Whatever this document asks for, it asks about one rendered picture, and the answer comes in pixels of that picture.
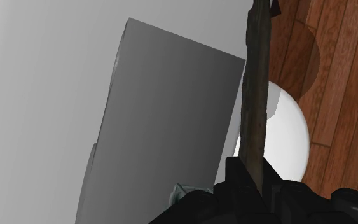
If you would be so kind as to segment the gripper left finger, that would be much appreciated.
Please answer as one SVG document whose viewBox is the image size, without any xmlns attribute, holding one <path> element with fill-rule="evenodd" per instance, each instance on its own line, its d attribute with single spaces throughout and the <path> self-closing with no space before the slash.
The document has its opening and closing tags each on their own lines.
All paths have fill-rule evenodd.
<svg viewBox="0 0 358 224">
<path fill-rule="evenodd" d="M 270 213 L 241 159 L 228 157 L 212 193 L 189 192 L 149 224 L 270 224 Z"/>
</svg>

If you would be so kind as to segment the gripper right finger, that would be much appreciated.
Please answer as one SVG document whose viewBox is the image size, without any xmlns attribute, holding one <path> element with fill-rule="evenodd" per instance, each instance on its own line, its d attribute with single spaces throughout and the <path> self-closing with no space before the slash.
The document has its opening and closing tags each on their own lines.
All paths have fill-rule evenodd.
<svg viewBox="0 0 358 224">
<path fill-rule="evenodd" d="M 282 224 L 358 224 L 358 191 L 339 188 L 327 199 L 298 181 L 283 180 L 263 160 L 263 200 Z"/>
</svg>

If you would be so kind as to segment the dark brown long stick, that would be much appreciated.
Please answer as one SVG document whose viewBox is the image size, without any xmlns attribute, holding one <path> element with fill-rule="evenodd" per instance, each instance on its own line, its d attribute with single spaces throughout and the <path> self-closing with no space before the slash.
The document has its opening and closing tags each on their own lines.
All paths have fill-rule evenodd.
<svg viewBox="0 0 358 224">
<path fill-rule="evenodd" d="M 252 0 L 247 17 L 238 155 L 258 192 L 263 191 L 271 29 L 270 0 Z"/>
</svg>

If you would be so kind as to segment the small pale green thing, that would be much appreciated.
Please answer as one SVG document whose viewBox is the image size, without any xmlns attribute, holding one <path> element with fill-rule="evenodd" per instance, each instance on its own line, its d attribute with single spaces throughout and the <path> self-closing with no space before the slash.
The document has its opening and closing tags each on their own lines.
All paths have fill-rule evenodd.
<svg viewBox="0 0 358 224">
<path fill-rule="evenodd" d="M 213 189 L 210 188 L 201 188 L 197 186 L 189 186 L 189 185 L 182 185 L 176 183 L 172 193 L 169 196 L 169 202 L 167 207 L 172 206 L 173 204 L 177 203 L 180 199 L 182 199 L 186 194 L 196 190 L 213 193 Z"/>
</svg>

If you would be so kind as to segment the white toilet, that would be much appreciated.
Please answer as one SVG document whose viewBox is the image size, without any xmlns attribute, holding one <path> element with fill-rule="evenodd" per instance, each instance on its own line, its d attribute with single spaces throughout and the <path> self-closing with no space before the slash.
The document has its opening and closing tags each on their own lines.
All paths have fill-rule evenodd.
<svg viewBox="0 0 358 224">
<path fill-rule="evenodd" d="M 75 224 L 149 224 L 176 183 L 224 181 L 244 59 L 130 18 Z"/>
</svg>

